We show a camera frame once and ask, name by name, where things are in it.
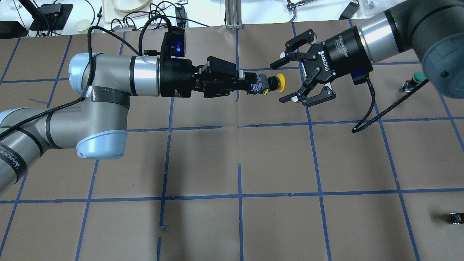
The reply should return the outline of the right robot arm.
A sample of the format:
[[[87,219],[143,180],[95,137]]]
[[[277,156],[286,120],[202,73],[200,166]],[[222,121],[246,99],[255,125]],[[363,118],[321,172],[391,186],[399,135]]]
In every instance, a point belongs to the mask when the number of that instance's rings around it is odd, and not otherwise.
[[[412,49],[426,78],[449,98],[462,99],[464,7],[462,0],[406,0],[359,25],[317,42],[307,30],[288,40],[286,50],[270,67],[290,61],[303,64],[306,79],[292,94],[279,99],[314,106],[335,98],[329,89],[308,97],[318,84],[351,74],[369,73],[372,64]]]

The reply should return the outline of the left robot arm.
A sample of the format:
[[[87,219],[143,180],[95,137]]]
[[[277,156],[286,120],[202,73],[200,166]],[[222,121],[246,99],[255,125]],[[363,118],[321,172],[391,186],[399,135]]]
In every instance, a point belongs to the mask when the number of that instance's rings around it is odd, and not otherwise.
[[[205,98],[233,91],[257,91],[265,78],[208,57],[194,66],[184,58],[86,53],[69,64],[71,87],[80,96],[53,109],[1,112],[1,193],[16,184],[51,149],[76,148],[85,159],[118,159],[124,154],[132,96]]]

